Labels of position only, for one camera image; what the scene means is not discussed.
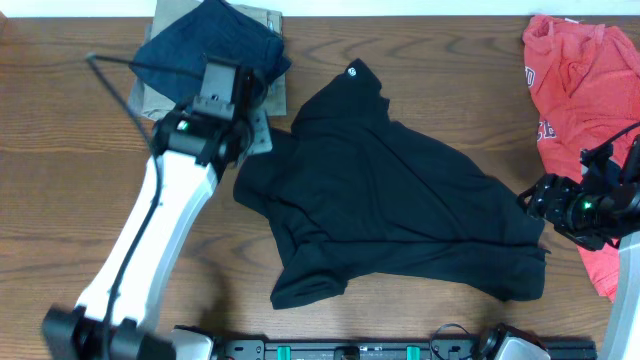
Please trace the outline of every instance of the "red cloth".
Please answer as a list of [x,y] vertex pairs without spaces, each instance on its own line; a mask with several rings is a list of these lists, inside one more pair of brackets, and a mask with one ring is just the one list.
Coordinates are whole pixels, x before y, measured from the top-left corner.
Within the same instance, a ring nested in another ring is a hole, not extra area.
[[[549,16],[534,16],[522,39],[527,84],[540,111],[538,151],[545,170],[580,182],[580,150],[640,121],[640,55],[618,27]],[[613,143],[618,165],[639,131]],[[598,293],[613,301],[617,250],[578,250]]]

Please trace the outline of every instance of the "white background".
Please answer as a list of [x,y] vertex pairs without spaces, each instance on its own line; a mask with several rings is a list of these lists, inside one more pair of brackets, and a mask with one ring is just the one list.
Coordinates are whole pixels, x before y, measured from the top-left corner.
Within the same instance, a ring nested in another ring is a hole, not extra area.
[[[285,16],[640,15],[640,0],[231,0]],[[156,0],[0,0],[8,17],[153,16]]]

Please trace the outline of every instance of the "wooden tabletop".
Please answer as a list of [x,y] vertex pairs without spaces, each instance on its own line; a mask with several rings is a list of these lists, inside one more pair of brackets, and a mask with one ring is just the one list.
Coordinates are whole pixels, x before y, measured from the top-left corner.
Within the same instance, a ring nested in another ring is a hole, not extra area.
[[[638,42],[638,18],[620,25]],[[132,57],[151,19],[9,19],[0,40],[0,358],[47,358],[40,324],[75,304],[109,254],[138,195],[148,153],[84,55]],[[286,18],[289,116],[362,58],[390,116],[468,154],[514,192],[543,173],[538,113],[525,84],[524,17]],[[128,94],[133,74],[103,65]],[[576,247],[547,228],[542,299],[502,303],[467,285],[374,274],[345,295],[274,311],[282,264],[268,222],[232,197],[225,173],[196,220],[166,292],[160,331],[200,325],[272,339],[421,338],[444,323],[478,333],[499,321],[601,346],[611,304]]]

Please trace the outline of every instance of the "shirt logo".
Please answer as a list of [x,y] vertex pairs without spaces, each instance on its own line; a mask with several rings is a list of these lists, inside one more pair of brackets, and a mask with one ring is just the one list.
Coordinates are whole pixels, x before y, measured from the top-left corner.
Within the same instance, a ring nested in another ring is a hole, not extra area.
[[538,123],[538,141],[542,139],[555,139],[556,131],[547,120]]
[[527,76],[527,86],[532,87],[533,82],[536,80],[536,72],[532,68],[525,66],[524,74]]

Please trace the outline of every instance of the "gray cloth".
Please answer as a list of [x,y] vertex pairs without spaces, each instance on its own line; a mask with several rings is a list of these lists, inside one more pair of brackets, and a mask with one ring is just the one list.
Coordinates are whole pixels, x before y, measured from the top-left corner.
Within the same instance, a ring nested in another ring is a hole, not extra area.
[[[146,29],[144,43],[146,44],[169,25],[200,4],[201,1],[197,0],[158,0],[153,26],[151,29]],[[282,13],[245,5],[233,5],[233,7],[244,15],[267,26],[275,33],[282,33]],[[267,98],[262,105],[269,116],[287,114],[284,77],[285,75],[280,76],[271,84]],[[171,111],[174,105],[175,103],[169,98],[136,79],[129,96],[129,106],[136,113],[151,120],[159,120]]]

